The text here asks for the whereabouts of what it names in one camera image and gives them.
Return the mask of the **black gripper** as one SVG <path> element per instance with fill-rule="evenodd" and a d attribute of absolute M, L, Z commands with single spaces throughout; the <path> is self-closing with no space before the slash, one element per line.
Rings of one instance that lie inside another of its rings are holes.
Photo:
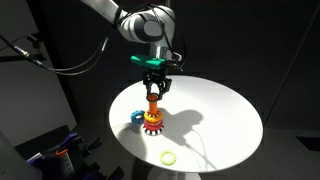
<path fill-rule="evenodd" d="M 146 99 L 149 100 L 149 96 L 152 94 L 152 84 L 158 85 L 159 93 L 158 99 L 161 100 L 163 95 L 167 93 L 170 89 L 172 80 L 166 77 L 166 69 L 150 69 L 148 72 L 143 73 L 143 84 L 146 86 L 147 95 Z"/>

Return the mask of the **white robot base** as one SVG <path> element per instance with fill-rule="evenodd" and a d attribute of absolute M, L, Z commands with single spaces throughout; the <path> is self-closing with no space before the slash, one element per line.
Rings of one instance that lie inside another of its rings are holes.
<path fill-rule="evenodd" d="M 42 180 L 42 172 L 28 164 L 0 131 L 0 180 Z"/>

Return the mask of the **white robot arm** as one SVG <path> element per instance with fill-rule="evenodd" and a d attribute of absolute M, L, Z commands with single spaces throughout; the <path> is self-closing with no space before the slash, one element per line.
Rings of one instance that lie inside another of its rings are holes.
<path fill-rule="evenodd" d="M 150 45 L 148 55 L 133 55 L 131 62 L 149 69 L 143 75 L 147 96 L 153 94 L 152 85 L 156 84 L 156 95 L 161 100 L 172 82 L 166 77 L 166 71 L 181 60 L 181 56 L 172 48 L 174 12 L 168 7 L 154 4 L 145 4 L 127 12 L 113 0 L 81 1 L 109 21 L 126 40 Z"/>

